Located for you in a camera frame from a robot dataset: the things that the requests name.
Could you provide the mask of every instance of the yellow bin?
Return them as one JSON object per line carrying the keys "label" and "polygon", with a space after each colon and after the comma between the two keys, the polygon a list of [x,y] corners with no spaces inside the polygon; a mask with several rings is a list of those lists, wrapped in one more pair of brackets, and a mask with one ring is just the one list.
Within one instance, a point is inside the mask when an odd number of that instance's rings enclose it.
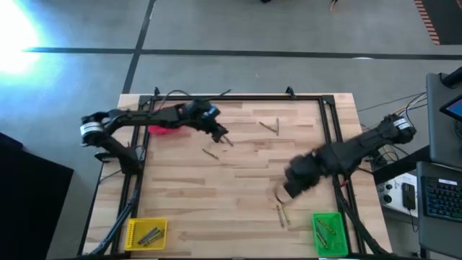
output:
{"label": "yellow bin", "polygon": [[[148,246],[139,245],[140,241],[153,228],[164,231],[164,237],[150,243]],[[165,249],[167,242],[167,219],[166,218],[136,218],[128,221],[127,236],[125,239],[126,251],[148,251]]]}

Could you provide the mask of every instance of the keyboard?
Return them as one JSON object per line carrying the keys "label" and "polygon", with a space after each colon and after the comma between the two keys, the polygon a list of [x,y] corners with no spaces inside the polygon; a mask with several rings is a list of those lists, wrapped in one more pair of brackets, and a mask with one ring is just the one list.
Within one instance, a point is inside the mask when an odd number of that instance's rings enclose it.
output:
{"label": "keyboard", "polygon": [[462,183],[422,177],[424,212],[429,217],[462,222]]}

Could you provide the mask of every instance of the wood plank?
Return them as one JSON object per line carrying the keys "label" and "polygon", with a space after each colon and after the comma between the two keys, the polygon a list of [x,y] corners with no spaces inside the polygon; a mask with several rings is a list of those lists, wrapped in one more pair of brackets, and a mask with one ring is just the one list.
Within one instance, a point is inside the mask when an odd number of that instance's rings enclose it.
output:
{"label": "wood plank", "polygon": [[[351,94],[335,94],[344,139],[361,132]],[[122,95],[119,108],[136,109],[139,95]],[[273,186],[284,179],[292,157],[324,143],[318,103],[314,101],[215,101],[217,119],[230,130],[234,147],[215,144],[210,136],[183,127],[179,132],[151,136],[141,190],[139,217],[169,221],[164,251],[134,252],[134,257],[315,257],[311,215],[336,212],[331,179],[305,192],[287,207],[292,224],[281,228],[275,211]],[[165,106],[175,104],[167,102]],[[330,110],[328,120],[335,140]],[[280,135],[270,126],[279,118]],[[131,138],[129,127],[115,137]],[[206,148],[219,160],[204,154]],[[117,170],[103,168],[103,176]],[[372,236],[391,250],[375,184],[358,171],[352,177],[362,221]],[[123,176],[99,187],[84,252],[91,251],[114,223]],[[356,243],[349,224],[350,240]]]}

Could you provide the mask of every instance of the gray floor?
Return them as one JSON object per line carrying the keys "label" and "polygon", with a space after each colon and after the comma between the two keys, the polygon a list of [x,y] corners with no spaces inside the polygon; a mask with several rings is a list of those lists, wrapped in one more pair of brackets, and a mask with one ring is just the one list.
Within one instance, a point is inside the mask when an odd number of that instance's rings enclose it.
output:
{"label": "gray floor", "polygon": [[[134,48],[149,0],[12,1],[2,10],[21,23],[4,37],[14,46]],[[460,54],[462,46],[436,46],[412,0],[340,1],[157,0],[144,48],[307,51],[333,53]],[[116,107],[132,55],[9,54],[0,64],[0,131],[29,151],[75,169],[49,259],[75,256],[100,163],[79,146],[79,119]],[[353,92],[358,109],[423,92],[428,72],[451,72],[460,61],[357,60],[141,55],[131,93]],[[402,100],[359,112],[374,124],[407,104]],[[413,110],[413,152],[428,143],[425,108]],[[407,223],[387,220],[393,251],[418,249]]]}

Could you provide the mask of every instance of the monitor screen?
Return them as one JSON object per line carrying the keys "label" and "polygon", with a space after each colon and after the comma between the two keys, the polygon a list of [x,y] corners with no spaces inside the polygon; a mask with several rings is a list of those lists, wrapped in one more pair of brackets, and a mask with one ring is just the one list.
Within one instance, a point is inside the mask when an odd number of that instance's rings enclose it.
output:
{"label": "monitor screen", "polygon": [[462,121],[462,95],[444,105],[440,111],[452,116],[456,120]]}

